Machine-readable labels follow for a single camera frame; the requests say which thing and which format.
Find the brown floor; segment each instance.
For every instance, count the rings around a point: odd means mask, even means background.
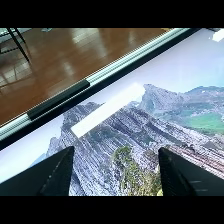
[[[55,28],[23,33],[30,58],[0,55],[0,125],[166,32],[167,28]],[[9,40],[1,47],[14,46]]]

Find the black border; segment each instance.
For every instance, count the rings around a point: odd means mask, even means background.
[[[133,62],[132,64],[128,65],[127,67],[121,69],[117,73],[113,74],[112,76],[108,77],[107,79],[101,81],[100,83],[89,87],[85,91],[83,91],[78,96],[68,100],[63,105],[58,106],[57,108],[51,110],[50,112],[46,113],[40,118],[35,119],[32,123],[28,124],[27,126],[23,127],[22,129],[18,130],[17,132],[13,133],[12,135],[6,137],[2,140],[0,145],[0,150],[6,148],[7,146],[13,144],[14,142],[18,141],[19,139],[23,138],[24,136],[28,135],[29,133],[33,132],[37,128],[41,127],[42,125],[46,124],[50,120],[56,118],[60,114],[66,112],[67,110],[71,109],[72,107],[76,106],[80,102],[84,101],[85,99],[89,98],[90,96],[94,95],[95,93],[99,92],[100,90],[104,89],[108,85],[114,83],[118,79],[122,78],[123,76],[127,75],[131,71],[135,70],[136,68],[140,67],[141,65],[145,64],[146,62],[150,61],[151,59],[155,58],[156,56],[160,55],[164,51],[168,50],[169,48],[173,47],[174,45],[178,44],[182,40],[186,39],[187,37],[191,36],[195,32],[199,31],[201,28],[191,28],[188,31],[180,34],[179,36],[175,37],[171,41],[163,44],[162,46],[158,47],[154,51],[150,52],[149,54],[145,55],[144,57],[140,58],[139,60]]]

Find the green field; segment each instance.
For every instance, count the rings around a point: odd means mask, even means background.
[[[198,131],[201,130],[203,133],[224,134],[224,122],[221,120],[221,115],[216,113],[190,117],[187,119],[187,126],[197,129]]]

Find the mountain range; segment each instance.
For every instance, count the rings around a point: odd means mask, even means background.
[[[63,114],[61,136],[50,140],[46,157],[65,147],[75,147],[70,195],[127,195],[121,189],[126,175],[121,167],[127,168],[129,161],[132,167],[157,173],[157,155],[162,146],[224,179],[223,135],[211,128],[206,135],[189,122],[205,114],[222,115],[224,88],[198,87],[187,93],[153,85],[144,88],[140,103],[131,102],[80,138],[71,127],[100,105],[89,102]],[[118,157],[115,163],[114,155],[123,153],[124,147],[130,149],[131,159]]]

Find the black strip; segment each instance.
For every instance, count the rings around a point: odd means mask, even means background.
[[[42,125],[51,121],[52,119],[59,116],[60,114],[64,113],[65,111],[76,106],[77,104],[79,104],[80,102],[89,98],[93,94],[99,92],[100,90],[104,89],[108,85],[112,84],[113,82],[115,82],[118,79],[122,78],[123,76],[127,75],[131,71],[135,70],[136,68],[140,67],[141,65],[145,64],[146,62],[150,61],[151,59],[155,58],[156,56],[160,55],[161,53],[163,53],[164,51],[173,47],[174,45],[178,44],[179,42],[186,39],[187,37],[191,36],[198,30],[200,30],[200,28],[192,28],[192,29],[182,33],[178,37],[163,44],[159,48],[155,49],[154,51],[150,52],[149,54],[147,54],[144,57],[140,58],[139,60],[135,61],[131,65],[123,68],[122,70],[118,71],[117,73],[108,77],[107,79],[103,80],[102,82],[98,83],[97,85],[94,85],[94,86],[88,88],[87,90],[85,90],[81,94],[79,94],[78,96],[75,96],[74,98],[68,100],[63,105],[60,105],[59,107],[55,108],[54,110],[50,111],[49,113],[40,117],[39,119],[36,119],[31,124],[27,125],[26,127],[22,128],[21,130],[17,131],[16,133],[3,139],[0,144],[0,150],[11,145],[12,143],[16,142],[20,138],[24,137],[25,135],[29,134],[30,132],[34,131],[35,129],[41,127]]]
[[[39,116],[43,115],[44,113],[48,112],[49,110],[53,109],[54,107],[58,106],[59,104],[63,103],[64,101],[68,100],[69,98],[80,93],[81,91],[88,88],[89,86],[90,86],[90,83],[87,80],[82,80],[78,82],[77,84],[75,84],[74,86],[72,86],[71,88],[58,94],[57,96],[31,109],[30,111],[27,112],[27,115],[32,121],[38,118]]]

